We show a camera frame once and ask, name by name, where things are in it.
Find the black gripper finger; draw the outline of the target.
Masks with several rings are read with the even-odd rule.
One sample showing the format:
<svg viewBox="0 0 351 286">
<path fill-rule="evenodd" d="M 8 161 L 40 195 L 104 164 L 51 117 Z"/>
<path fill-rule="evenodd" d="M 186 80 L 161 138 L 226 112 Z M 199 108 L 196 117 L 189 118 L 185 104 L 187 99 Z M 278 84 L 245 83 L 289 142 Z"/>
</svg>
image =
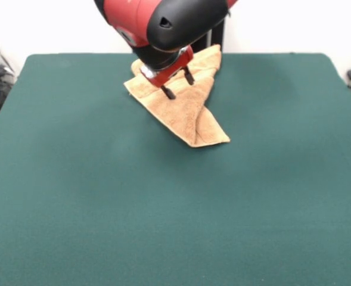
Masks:
<svg viewBox="0 0 351 286">
<path fill-rule="evenodd" d="M 193 85 L 194 82 L 195 82 L 195 80 L 194 80 L 194 77 L 193 77 L 193 75 L 191 74 L 191 72 L 190 72 L 188 66 L 183 67 L 183 71 L 184 71 L 184 76 L 185 76 L 185 78 L 186 78 L 188 84 L 189 84 L 189 85 Z"/>
<path fill-rule="evenodd" d="M 174 100 L 176 98 L 175 94 L 172 92 L 171 89 L 168 87 L 162 85 L 160 89 L 163 91 L 163 93 L 168 97 L 170 100 Z"/>
</svg>

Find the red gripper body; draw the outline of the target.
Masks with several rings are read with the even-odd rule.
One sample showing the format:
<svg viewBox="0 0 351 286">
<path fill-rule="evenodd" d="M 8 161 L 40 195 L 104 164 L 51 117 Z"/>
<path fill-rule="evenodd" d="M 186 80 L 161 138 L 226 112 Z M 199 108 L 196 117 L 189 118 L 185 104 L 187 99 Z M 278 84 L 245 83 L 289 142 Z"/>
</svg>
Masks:
<svg viewBox="0 0 351 286">
<path fill-rule="evenodd" d="M 172 77 L 174 77 L 179 71 L 183 70 L 183 67 L 188 66 L 189 62 L 194 58 L 194 52 L 191 45 L 181 48 L 178 53 L 176 60 L 168 67 L 160 70 L 154 70 L 149 68 L 148 65 L 143 64 L 139 70 L 141 74 L 154 86 L 160 88 L 165 85 Z"/>
</svg>

